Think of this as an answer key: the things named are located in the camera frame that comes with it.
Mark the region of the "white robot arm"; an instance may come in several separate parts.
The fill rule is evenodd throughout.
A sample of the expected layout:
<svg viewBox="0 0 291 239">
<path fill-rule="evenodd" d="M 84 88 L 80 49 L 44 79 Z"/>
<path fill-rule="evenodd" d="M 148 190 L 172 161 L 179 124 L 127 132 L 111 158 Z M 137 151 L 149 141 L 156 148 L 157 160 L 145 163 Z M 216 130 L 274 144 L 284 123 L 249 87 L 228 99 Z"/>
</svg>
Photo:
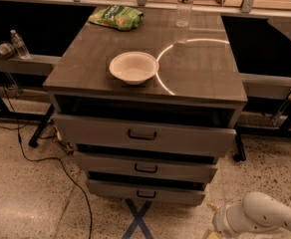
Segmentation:
<svg viewBox="0 0 291 239">
<path fill-rule="evenodd" d="M 216 207 L 213 229 L 202 239 L 237 239 L 244 233 L 266 234 L 286 229 L 291 232 L 291 207 L 262 192 L 249 192 L 235 204 Z"/>
</svg>

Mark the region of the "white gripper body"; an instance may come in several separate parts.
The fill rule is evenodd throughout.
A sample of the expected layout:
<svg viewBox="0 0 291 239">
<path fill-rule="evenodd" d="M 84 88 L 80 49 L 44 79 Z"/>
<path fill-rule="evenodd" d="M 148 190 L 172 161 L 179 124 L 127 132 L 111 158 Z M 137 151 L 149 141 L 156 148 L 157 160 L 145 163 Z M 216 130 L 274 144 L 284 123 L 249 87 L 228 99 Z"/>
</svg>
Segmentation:
<svg viewBox="0 0 291 239">
<path fill-rule="evenodd" d="M 212 224 L 214 229 L 225 239 L 236 238 L 238 234 L 232 229 L 227 218 L 228 206 L 219 207 L 213 216 Z"/>
</svg>

